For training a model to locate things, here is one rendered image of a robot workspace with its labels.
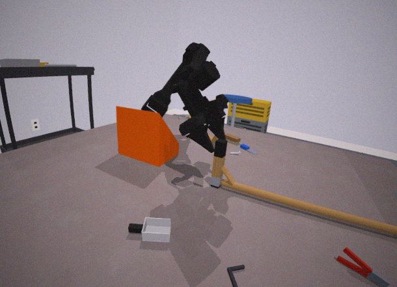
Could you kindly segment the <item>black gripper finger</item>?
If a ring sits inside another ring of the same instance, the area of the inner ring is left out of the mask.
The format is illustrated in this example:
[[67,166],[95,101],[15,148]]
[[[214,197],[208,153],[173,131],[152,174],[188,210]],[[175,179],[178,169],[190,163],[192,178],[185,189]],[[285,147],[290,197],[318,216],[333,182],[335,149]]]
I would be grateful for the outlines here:
[[223,122],[225,117],[219,119],[218,121],[214,122],[213,124],[208,126],[208,129],[218,138],[226,140],[225,131],[223,128]]
[[208,130],[208,124],[195,130],[186,137],[187,138],[189,137],[190,139],[201,145],[203,148],[207,149],[207,151],[213,153],[215,152],[215,150],[213,148],[213,144],[209,138],[207,130]]

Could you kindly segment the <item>dark grey l-shaped bar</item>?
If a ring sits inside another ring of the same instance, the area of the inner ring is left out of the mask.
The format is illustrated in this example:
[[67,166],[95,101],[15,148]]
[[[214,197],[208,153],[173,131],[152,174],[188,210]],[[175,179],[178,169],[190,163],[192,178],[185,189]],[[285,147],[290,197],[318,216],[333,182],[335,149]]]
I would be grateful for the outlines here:
[[231,279],[231,282],[233,284],[233,287],[238,287],[237,282],[235,281],[235,278],[234,278],[233,271],[237,271],[237,270],[241,270],[241,269],[245,269],[245,266],[239,265],[239,266],[232,266],[232,267],[227,268],[227,271],[228,271],[229,277]]

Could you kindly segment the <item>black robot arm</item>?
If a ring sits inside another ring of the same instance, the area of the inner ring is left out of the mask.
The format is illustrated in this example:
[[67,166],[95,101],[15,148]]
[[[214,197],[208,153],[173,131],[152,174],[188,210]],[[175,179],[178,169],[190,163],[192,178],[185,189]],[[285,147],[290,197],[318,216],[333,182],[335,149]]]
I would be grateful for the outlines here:
[[[206,61],[210,50],[202,43],[191,43],[185,49],[181,65],[172,74],[164,87],[151,95],[141,110],[157,112],[162,117],[168,111],[171,94],[177,93],[184,103],[194,95],[201,94],[207,87],[220,78],[216,64]],[[199,90],[200,89],[200,90]],[[215,113],[228,109],[228,99],[224,94],[216,96],[216,100],[205,100],[200,106],[202,112]],[[146,106],[148,104],[148,106]]]

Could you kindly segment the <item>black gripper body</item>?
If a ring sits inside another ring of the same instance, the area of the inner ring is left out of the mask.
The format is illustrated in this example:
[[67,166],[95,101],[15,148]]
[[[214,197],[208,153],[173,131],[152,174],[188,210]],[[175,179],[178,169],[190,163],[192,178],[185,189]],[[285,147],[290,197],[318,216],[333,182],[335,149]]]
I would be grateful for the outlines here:
[[[202,106],[202,103],[206,102],[205,100],[207,100],[205,96],[197,94],[184,102],[185,106],[183,109],[184,111],[188,110],[191,118],[180,124],[179,131],[182,136],[194,132],[203,127],[204,124],[211,125],[226,115],[224,110],[215,113],[208,113],[207,111],[202,112],[200,106]],[[208,116],[204,118],[204,115],[207,114]]]

